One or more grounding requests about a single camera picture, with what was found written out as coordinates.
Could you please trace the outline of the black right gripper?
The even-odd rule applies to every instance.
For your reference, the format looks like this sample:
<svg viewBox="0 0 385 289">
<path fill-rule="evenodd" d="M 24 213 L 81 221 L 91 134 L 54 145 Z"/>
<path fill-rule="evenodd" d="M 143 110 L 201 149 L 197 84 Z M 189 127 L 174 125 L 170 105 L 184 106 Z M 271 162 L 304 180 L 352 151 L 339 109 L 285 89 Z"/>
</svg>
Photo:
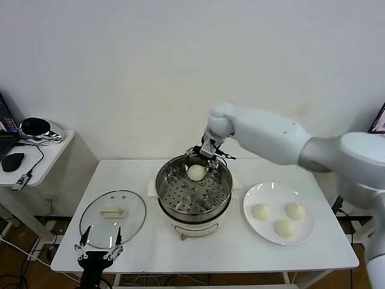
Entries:
<svg viewBox="0 0 385 289">
<path fill-rule="evenodd" d="M 211 173 L 213 170 L 217 170 L 217 148 L 213 146 L 193 146 L 186 150 L 186 166 L 200 164 L 200 160 L 206 162 L 204 165 L 206 173 Z"/>
</svg>

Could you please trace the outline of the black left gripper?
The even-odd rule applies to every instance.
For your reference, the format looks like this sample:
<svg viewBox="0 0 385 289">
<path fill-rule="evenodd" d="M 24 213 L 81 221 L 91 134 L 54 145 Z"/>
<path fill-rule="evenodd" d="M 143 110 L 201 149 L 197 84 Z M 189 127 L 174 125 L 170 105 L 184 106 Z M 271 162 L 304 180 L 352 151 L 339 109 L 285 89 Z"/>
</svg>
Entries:
<svg viewBox="0 0 385 289">
<path fill-rule="evenodd" d="M 85 251 L 91 226 L 81 234 L 79 243 L 74 245 L 78 253 L 78 264 L 83 269 L 81 280 L 77 288 L 99 288 L 102 273 L 105 270 L 105 260 L 115 261 L 123 252 L 121 227 L 115 239 L 115 246 L 105 255 L 105 251 Z"/>
</svg>

